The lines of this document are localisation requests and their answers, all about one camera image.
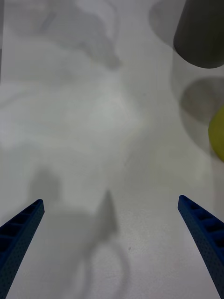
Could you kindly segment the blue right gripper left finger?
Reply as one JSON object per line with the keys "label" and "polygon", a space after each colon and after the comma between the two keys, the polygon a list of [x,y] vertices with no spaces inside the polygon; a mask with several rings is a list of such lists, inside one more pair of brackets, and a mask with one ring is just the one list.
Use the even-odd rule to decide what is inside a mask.
{"label": "blue right gripper left finger", "polygon": [[43,215],[38,199],[0,227],[0,298],[7,297]]}

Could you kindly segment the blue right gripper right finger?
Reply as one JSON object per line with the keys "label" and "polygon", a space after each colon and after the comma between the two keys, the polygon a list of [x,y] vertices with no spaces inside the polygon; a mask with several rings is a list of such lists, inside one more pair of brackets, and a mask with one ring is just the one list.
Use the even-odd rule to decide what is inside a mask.
{"label": "blue right gripper right finger", "polygon": [[224,298],[224,223],[184,195],[178,210],[191,233],[220,298]]}

